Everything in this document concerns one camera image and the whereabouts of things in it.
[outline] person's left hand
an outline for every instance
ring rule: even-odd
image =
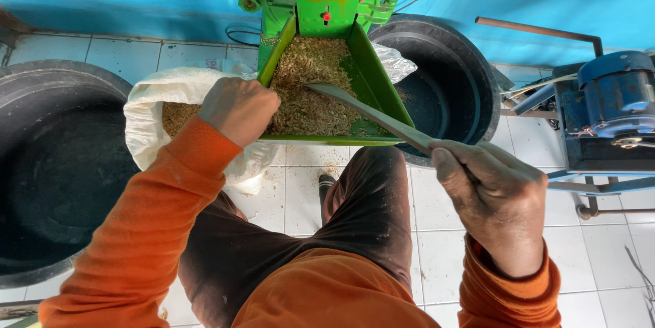
[[[202,101],[199,116],[241,148],[266,130],[280,98],[257,80],[220,78]]]

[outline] grain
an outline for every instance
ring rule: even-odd
[[[171,139],[176,137],[185,123],[201,111],[201,105],[164,102],[162,105],[162,124]]]
[[[268,133],[276,135],[349,136],[360,117],[335,99],[305,88],[307,84],[333,84],[356,98],[350,78],[341,67],[350,52],[342,39],[296,37],[284,49],[273,74],[271,89],[282,104],[273,115]]]

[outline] tiled floor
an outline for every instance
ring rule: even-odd
[[[207,58],[229,58],[252,67],[252,48],[224,44],[186,44],[130,40],[110,36],[33,35],[21,39],[9,64],[33,59],[74,59],[97,64],[131,84],[149,73]],[[517,85],[538,80],[545,69],[497,65]],[[492,143],[519,159],[552,172],[563,167],[557,135],[544,120],[502,116]],[[322,172],[338,177],[357,147],[283,148],[264,176],[257,196],[226,189],[252,223],[277,232],[307,236],[320,225],[316,181]],[[433,169],[408,167],[412,204],[413,262],[411,276],[416,303],[443,328],[457,326],[459,283],[464,253],[464,228]],[[655,190],[601,198],[603,208],[651,207]],[[655,280],[655,217],[602,215],[580,221],[576,203],[586,199],[549,191],[544,237],[562,275],[559,309],[564,327],[649,327],[646,289],[632,265],[630,250],[644,273]],[[0,302],[42,299],[58,293],[66,276],[22,289],[0,290]],[[162,308],[176,327],[195,327],[179,280],[171,286]]]

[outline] black tub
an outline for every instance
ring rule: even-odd
[[[138,172],[122,113],[131,89],[81,62],[0,69],[0,289],[69,270]]]
[[[395,85],[416,129],[466,144],[491,140],[500,118],[498,84],[469,39],[435,17],[409,14],[374,25],[369,39],[397,49],[418,66]],[[432,166],[430,158],[408,144],[397,147],[409,163]]]

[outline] orange sleeve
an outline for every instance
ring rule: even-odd
[[[127,183],[60,294],[41,303],[44,328],[169,327],[157,316],[159,304],[196,215],[217,197],[223,170],[241,151],[193,117]]]
[[[557,311],[559,272],[548,257],[545,243],[544,262],[539,272],[528,280],[510,281],[481,262],[483,249],[470,234],[466,235],[465,242],[464,275],[459,287],[460,327],[560,326],[561,317]]]

